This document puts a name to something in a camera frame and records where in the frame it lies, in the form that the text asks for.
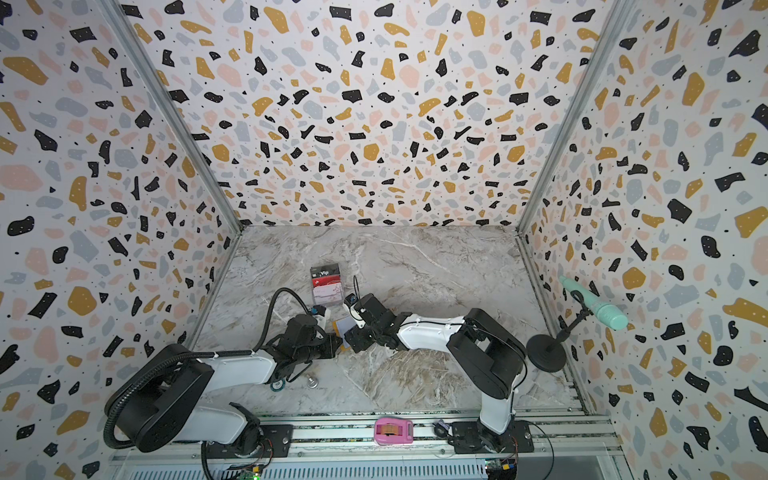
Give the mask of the black VIP card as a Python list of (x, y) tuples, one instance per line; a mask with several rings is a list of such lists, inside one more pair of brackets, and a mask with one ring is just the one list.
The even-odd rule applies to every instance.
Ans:
[(310, 274), (311, 274), (312, 280), (315, 281), (319, 279), (339, 276), (340, 269), (337, 263), (326, 264), (326, 265), (312, 267), (310, 269)]

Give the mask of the yellow leather card holder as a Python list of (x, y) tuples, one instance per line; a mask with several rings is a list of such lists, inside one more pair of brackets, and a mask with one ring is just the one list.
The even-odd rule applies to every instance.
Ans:
[(347, 316), (342, 319), (334, 320), (332, 322), (334, 332), (342, 339), (342, 350), (350, 351), (351, 346), (345, 339), (345, 334), (353, 328), (357, 327), (356, 322), (351, 316)]

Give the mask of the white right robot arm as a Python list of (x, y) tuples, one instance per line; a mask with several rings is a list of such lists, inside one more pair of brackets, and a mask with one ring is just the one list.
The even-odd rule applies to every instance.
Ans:
[(481, 392), (479, 423), (502, 435), (513, 422), (513, 401), (527, 377), (522, 343), (484, 310), (453, 318), (395, 314), (372, 294), (350, 294), (344, 305), (356, 325), (344, 339), (359, 353), (374, 344), (395, 351), (431, 350), (450, 355)]

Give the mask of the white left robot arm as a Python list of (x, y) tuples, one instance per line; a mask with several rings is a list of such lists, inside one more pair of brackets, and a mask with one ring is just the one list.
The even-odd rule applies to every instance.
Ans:
[(103, 439), (112, 449), (153, 452), (173, 442), (244, 442), (253, 448), (259, 420), (244, 406), (210, 403), (211, 394), (241, 385), (288, 384), (343, 344), (317, 319), (300, 314), (255, 349), (163, 348), (107, 401)]

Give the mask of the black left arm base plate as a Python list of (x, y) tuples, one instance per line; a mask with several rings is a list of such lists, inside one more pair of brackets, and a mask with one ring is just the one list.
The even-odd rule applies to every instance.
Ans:
[(231, 444), (208, 442), (205, 454), (208, 460), (233, 459), (248, 463), (286, 458), (293, 432), (291, 424), (249, 425)]

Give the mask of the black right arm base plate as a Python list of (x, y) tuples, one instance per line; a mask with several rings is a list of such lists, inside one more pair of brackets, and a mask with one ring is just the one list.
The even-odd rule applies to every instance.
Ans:
[(453, 423), (438, 420), (433, 423), (433, 432), (437, 438), (446, 440), (457, 454), (496, 453), (509, 456), (534, 451), (530, 423), (526, 421), (512, 421), (502, 434), (497, 434), (479, 420)]

